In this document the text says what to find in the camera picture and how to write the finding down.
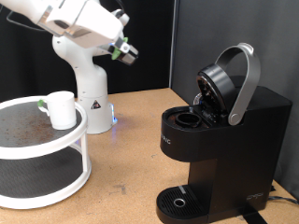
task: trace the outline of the white cup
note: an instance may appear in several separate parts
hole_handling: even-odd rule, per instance
[[[53,129],[66,130],[77,123],[74,93],[70,91],[56,91],[37,103],[38,108],[50,116]]]

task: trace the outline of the robot logo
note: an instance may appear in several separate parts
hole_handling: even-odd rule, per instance
[[[94,101],[92,109],[99,109],[99,108],[101,108],[100,104],[97,103],[97,101]]]

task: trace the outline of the black coffee maker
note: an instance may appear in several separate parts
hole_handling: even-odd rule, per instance
[[[248,62],[241,85],[224,72],[239,53]],[[230,47],[199,72],[194,105],[163,113],[161,150],[191,163],[188,184],[157,198],[163,223],[210,223],[265,208],[292,102],[257,87],[260,71],[252,46]]]

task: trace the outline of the coffee maker handle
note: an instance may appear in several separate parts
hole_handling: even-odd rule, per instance
[[[245,81],[237,95],[228,118],[230,125],[236,125],[243,119],[245,111],[260,80],[261,64],[258,56],[254,52],[254,48],[246,43],[240,43],[237,46],[232,46],[226,49],[216,61],[216,64],[225,70],[227,64],[234,58],[234,56],[241,52],[246,56],[248,68]]]

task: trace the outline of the black wall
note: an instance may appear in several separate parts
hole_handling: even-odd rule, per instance
[[[108,93],[168,87],[174,0],[122,2],[130,16],[124,35],[140,55],[132,66],[110,55],[93,58],[107,71]],[[112,0],[101,4],[109,11],[120,8]],[[54,52],[52,35],[11,24],[8,13],[7,8],[0,13],[0,102],[62,90],[77,94],[73,70]],[[34,26],[19,14],[11,19]]]
[[[251,44],[262,65],[260,85],[293,101],[276,180],[299,198],[299,2],[292,0],[177,0],[178,31],[172,88],[192,104],[198,71],[228,47]],[[230,75],[246,74],[244,55],[233,59]]]

